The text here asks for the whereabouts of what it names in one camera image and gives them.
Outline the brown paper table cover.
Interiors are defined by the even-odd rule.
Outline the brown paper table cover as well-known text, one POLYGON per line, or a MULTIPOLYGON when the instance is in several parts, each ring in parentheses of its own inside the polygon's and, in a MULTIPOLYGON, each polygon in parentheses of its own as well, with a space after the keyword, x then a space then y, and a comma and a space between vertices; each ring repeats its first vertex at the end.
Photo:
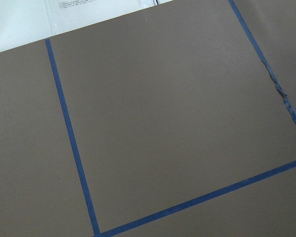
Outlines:
POLYGON ((0 0, 0 237, 296 237, 296 0, 0 0))

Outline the white paper sheet with text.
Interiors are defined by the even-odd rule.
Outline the white paper sheet with text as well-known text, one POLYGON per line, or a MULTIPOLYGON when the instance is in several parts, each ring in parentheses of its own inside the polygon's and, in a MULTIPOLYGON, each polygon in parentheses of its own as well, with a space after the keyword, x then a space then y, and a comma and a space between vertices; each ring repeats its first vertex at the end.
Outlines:
POLYGON ((107 0, 57 0, 55 6, 60 9, 93 9, 107 2, 107 0))

